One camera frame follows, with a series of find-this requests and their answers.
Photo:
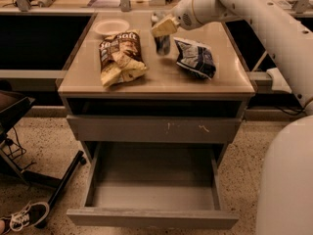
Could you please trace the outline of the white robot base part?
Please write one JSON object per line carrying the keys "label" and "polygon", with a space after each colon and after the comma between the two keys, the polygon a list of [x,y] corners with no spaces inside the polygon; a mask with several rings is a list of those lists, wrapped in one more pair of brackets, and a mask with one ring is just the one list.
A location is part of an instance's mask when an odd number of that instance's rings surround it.
{"label": "white robot base part", "polygon": [[291,94],[291,88],[278,68],[268,69],[266,73],[272,80],[271,89],[274,92],[285,92]]}

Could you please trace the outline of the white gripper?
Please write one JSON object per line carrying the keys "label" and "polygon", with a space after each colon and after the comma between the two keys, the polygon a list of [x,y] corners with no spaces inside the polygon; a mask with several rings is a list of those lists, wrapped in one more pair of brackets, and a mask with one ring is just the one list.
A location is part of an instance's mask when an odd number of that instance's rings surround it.
{"label": "white gripper", "polygon": [[152,36],[161,37],[173,34],[179,25],[186,30],[198,28],[200,24],[194,13],[193,2],[194,0],[179,1],[171,10],[173,16],[167,15],[152,27]]}

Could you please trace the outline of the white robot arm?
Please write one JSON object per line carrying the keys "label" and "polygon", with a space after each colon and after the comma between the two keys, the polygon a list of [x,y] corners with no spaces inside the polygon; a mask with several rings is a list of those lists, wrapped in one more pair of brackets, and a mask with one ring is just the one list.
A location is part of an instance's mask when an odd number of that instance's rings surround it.
{"label": "white robot arm", "polygon": [[307,113],[282,129],[265,154],[255,234],[313,235],[312,31],[272,0],[181,0],[152,35],[235,18],[250,25]]}

